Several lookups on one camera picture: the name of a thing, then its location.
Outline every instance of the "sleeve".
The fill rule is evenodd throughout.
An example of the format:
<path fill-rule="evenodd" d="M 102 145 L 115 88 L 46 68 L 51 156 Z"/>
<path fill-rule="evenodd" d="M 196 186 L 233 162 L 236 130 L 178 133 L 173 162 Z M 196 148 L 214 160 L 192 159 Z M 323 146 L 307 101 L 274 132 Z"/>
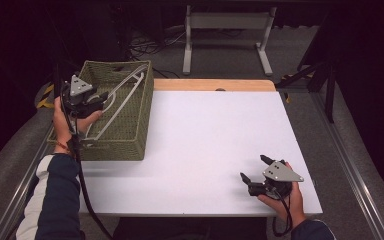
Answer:
<path fill-rule="evenodd" d="M 292 240 L 336 240 L 329 227 L 319 220 L 305 220 L 292 230 Z"/>
<path fill-rule="evenodd" d="M 36 170 L 33 195 L 24 209 L 17 239 L 81 239 L 79 166 L 67 154 L 45 156 Z"/>

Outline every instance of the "basket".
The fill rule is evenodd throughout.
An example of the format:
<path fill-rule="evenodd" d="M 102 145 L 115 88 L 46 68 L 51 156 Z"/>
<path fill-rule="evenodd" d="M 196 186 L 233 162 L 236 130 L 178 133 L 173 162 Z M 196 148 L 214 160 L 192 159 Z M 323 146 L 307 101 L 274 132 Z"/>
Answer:
<path fill-rule="evenodd" d="M 149 115 L 151 111 L 154 77 L 150 61 L 139 62 L 94 62 L 86 61 L 79 78 L 98 87 L 97 94 L 110 92 L 123 79 L 143 64 L 147 65 L 144 79 L 127 101 L 117 117 L 108 126 L 98 140 L 89 138 L 97 136 L 108 123 L 118 107 L 130 93 L 136 79 L 128 80 L 116 92 L 115 101 L 102 117 L 92 125 L 86 140 L 81 141 L 80 155 L 85 161 L 100 160 L 143 160 L 146 138 L 148 135 Z M 48 136 L 48 142 L 55 144 L 54 130 Z"/>

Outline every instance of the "table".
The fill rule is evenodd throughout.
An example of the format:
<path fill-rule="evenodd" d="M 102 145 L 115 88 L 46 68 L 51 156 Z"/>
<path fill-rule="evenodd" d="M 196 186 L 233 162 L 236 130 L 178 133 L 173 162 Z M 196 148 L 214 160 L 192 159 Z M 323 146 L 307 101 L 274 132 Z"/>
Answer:
<path fill-rule="evenodd" d="M 199 91 L 191 91 L 194 86 Z M 214 91 L 220 88 L 226 91 Z M 248 195 L 239 175 L 244 172 L 262 181 L 267 166 L 260 154 L 289 161 L 305 179 L 300 183 L 305 213 L 322 212 L 281 98 L 270 81 L 156 79 L 148 131 L 143 161 L 83 162 L 96 213 L 273 216 L 272 209 Z M 80 212 L 87 212 L 80 199 Z"/>

